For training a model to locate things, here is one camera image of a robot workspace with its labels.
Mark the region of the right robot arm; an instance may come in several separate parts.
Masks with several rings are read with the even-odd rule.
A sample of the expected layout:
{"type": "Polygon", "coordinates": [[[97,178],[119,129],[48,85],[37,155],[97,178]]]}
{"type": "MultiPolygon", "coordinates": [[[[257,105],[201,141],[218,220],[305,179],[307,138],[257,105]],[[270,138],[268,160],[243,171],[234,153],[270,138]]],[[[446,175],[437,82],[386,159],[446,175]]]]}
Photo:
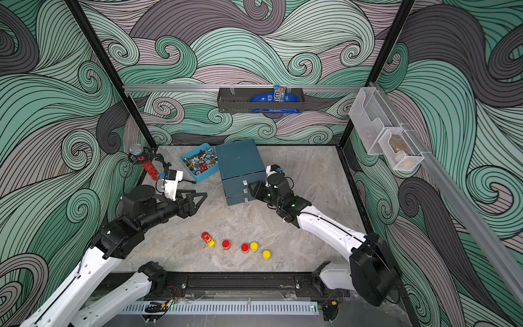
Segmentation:
{"type": "Polygon", "coordinates": [[[378,307],[399,294],[399,266],[386,240],[376,233],[352,230],[325,215],[310,201],[294,194],[279,166],[268,167],[264,181],[245,183],[256,200],[266,203],[287,223],[319,237],[346,259],[320,268],[320,285],[328,290],[352,290],[378,307]]]}

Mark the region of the teal drawer cabinet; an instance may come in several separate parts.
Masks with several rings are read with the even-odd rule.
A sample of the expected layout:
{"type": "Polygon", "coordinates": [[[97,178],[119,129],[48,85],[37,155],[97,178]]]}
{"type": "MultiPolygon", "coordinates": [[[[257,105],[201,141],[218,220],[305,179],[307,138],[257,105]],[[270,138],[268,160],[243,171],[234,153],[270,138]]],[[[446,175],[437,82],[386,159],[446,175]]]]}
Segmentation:
{"type": "Polygon", "coordinates": [[[249,184],[264,181],[266,175],[255,141],[248,139],[218,145],[216,152],[227,205],[254,200],[249,184]]]}

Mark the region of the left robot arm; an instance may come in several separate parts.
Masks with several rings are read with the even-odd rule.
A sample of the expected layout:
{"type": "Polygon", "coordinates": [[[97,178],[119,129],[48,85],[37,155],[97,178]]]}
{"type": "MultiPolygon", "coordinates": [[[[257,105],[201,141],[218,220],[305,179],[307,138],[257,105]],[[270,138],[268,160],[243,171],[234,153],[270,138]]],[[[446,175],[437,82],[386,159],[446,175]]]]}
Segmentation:
{"type": "Polygon", "coordinates": [[[122,197],[123,214],[99,229],[78,267],[22,326],[103,326],[139,298],[162,295],[168,288],[167,272],[158,263],[147,262],[119,287],[91,305],[86,303],[150,229],[172,217],[195,215],[207,197],[193,189],[176,190],[173,198],[167,198],[151,185],[133,188],[122,197]]]}

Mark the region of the red paint can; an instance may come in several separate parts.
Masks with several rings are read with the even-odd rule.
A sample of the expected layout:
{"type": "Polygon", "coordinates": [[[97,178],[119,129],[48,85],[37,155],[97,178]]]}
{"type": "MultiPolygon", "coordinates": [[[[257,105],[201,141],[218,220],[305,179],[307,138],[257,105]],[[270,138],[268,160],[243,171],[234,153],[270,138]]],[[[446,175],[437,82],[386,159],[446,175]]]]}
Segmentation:
{"type": "Polygon", "coordinates": [[[249,250],[250,250],[249,249],[249,245],[246,244],[246,243],[242,244],[241,245],[241,250],[242,250],[243,253],[249,253],[249,250]]]}
{"type": "Polygon", "coordinates": [[[231,243],[230,243],[230,241],[229,241],[229,240],[224,240],[224,241],[222,242],[222,247],[223,247],[223,249],[225,249],[225,250],[229,250],[230,247],[231,247],[231,243]]]}

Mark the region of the yellow paint can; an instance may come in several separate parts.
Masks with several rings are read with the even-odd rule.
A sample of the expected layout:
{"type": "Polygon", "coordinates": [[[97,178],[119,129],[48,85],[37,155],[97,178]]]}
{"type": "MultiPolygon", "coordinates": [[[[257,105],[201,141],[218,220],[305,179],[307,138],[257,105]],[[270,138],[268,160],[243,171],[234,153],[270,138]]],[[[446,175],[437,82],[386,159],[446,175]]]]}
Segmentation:
{"type": "Polygon", "coordinates": [[[271,259],[271,252],[269,250],[263,251],[262,257],[263,257],[263,259],[265,261],[270,260],[271,259]]]}
{"type": "Polygon", "coordinates": [[[258,249],[259,249],[259,245],[258,245],[256,242],[252,242],[252,243],[250,243],[250,245],[249,245],[249,249],[250,249],[252,252],[257,252],[258,249]]]}

